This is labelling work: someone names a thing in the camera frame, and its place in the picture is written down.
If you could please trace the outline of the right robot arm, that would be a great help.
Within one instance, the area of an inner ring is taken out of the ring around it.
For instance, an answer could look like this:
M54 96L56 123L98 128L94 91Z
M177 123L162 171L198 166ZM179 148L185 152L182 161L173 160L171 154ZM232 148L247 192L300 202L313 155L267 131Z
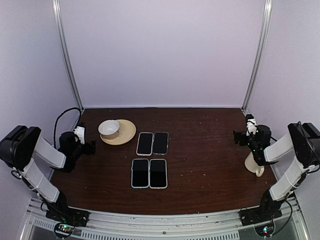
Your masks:
M255 119L246 121L245 131L233 131L234 142L247 146L247 159L257 167L279 165L287 170L262 195L259 206L239 211L244 226L282 216L281 206L305 178L320 169L320 131L310 122L290 123L287 133L271 143L271 129Z

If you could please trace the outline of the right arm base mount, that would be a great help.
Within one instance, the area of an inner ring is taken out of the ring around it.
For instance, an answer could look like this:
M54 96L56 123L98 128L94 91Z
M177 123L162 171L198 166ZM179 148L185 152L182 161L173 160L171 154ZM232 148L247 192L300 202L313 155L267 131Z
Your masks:
M275 212L261 212L258 207L243 209L238 212L242 226L255 225L282 216L280 210Z

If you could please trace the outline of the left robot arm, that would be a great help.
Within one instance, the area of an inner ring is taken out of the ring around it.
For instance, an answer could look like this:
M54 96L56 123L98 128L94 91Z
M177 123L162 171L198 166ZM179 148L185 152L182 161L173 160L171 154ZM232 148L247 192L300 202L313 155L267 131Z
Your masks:
M0 158L11 168L12 175L22 180L46 206L45 216L58 222L85 226L89 212L69 207L66 195L54 186L38 166L43 161L49 168L71 173L82 155L96 152L96 141L85 141L85 127L78 126L59 137L55 148L39 127L16 126L0 141Z

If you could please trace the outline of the white phone case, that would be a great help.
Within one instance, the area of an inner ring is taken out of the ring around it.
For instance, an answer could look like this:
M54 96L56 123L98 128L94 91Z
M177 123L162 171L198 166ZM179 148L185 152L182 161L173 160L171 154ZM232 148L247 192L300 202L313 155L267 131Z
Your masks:
M165 189L168 187L167 161L165 159L150 160L149 187L152 189Z

